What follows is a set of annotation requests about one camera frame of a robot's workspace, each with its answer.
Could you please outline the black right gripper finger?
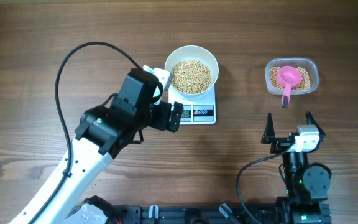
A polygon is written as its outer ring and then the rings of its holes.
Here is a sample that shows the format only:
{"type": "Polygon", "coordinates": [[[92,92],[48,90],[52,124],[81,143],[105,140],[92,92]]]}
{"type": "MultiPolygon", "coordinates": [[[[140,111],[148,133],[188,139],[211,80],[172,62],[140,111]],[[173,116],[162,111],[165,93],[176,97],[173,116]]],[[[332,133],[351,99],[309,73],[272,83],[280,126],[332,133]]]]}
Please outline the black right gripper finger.
{"type": "Polygon", "coordinates": [[[262,144],[275,143],[275,131],[274,131],[273,119],[271,113],[268,113],[267,115],[267,122],[265,125],[264,133],[262,135],[261,143],[262,144]]]}
{"type": "Polygon", "coordinates": [[[315,121],[315,119],[313,118],[313,115],[311,114],[310,111],[306,112],[305,116],[306,116],[307,124],[308,125],[315,125],[317,127],[317,129],[318,129],[319,142],[318,142],[317,146],[319,146],[324,141],[324,138],[326,137],[326,133],[322,130],[322,128],[319,126],[319,124],[315,121]]]}

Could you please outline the pink plastic measuring scoop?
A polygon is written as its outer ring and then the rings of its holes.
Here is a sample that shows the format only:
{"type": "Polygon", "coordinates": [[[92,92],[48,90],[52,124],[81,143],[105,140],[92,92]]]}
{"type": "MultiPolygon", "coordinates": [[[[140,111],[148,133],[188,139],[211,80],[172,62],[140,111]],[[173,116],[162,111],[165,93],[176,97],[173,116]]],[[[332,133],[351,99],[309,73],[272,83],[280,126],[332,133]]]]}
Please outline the pink plastic measuring scoop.
{"type": "Polygon", "coordinates": [[[288,108],[291,96],[291,89],[297,86],[303,77],[301,73],[291,66],[283,66],[278,70],[277,81],[284,87],[282,95],[282,107],[288,108]]]}

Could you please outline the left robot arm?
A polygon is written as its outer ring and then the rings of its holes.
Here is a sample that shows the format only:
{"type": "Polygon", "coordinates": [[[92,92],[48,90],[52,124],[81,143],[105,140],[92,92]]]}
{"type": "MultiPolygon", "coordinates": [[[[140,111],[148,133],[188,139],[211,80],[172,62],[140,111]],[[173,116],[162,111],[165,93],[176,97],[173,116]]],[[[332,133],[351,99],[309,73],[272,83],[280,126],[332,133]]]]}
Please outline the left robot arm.
{"type": "Polygon", "coordinates": [[[133,68],[110,107],[85,111],[69,148],[51,176],[13,223],[64,223],[90,183],[113,162],[121,149],[141,144],[147,126],[178,131],[181,103],[161,101],[172,74],[161,68],[133,68]]]}

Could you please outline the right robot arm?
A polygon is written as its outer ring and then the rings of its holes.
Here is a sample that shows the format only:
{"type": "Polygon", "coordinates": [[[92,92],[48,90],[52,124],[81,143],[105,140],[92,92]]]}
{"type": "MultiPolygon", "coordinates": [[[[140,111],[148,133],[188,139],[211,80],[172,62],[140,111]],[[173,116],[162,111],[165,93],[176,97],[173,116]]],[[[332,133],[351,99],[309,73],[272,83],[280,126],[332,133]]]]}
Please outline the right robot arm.
{"type": "Polygon", "coordinates": [[[328,199],[331,169],[308,161],[308,154],[317,151],[325,137],[310,112],[306,124],[284,138],[275,135],[272,114],[267,115],[261,143],[269,144],[270,153],[282,158],[280,175],[287,190],[287,196],[275,202],[278,223],[331,223],[329,208],[323,203],[328,199]]]}

